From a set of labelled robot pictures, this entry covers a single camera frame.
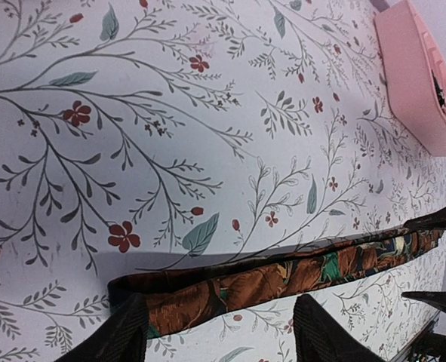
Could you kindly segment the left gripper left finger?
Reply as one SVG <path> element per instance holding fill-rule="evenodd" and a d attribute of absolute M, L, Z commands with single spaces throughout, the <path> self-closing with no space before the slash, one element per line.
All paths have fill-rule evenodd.
<path fill-rule="evenodd" d="M 131 296 L 89 338 L 59 362 L 144 362 L 149 310 L 140 294 Z"/>

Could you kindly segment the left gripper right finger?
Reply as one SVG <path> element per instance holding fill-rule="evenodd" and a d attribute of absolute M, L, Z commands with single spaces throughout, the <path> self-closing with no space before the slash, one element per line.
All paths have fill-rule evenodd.
<path fill-rule="evenodd" d="M 357 342 L 309 294 L 297 298 L 293 320 L 298 362 L 382 360 Z"/>

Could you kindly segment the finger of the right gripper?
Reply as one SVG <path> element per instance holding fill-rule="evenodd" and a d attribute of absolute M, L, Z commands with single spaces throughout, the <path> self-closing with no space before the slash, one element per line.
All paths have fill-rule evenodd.
<path fill-rule="evenodd" d="M 404 223 L 409 230 L 446 230 L 446 207 L 434 213 L 410 219 Z"/>
<path fill-rule="evenodd" d="M 418 302 L 424 302 L 433 308 L 438 309 L 446 314 L 446 292 L 403 292 L 402 298 L 412 299 Z"/>

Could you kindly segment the brown green patterned tie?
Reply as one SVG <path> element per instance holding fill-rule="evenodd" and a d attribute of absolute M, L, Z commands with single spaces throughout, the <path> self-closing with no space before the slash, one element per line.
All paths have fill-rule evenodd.
<path fill-rule="evenodd" d="M 110 308 L 142 295 L 149 336 L 158 338 L 225 313 L 384 272 L 437 247 L 442 235 L 441 230 L 394 229 L 306 252 L 125 275 L 108 283 Z"/>

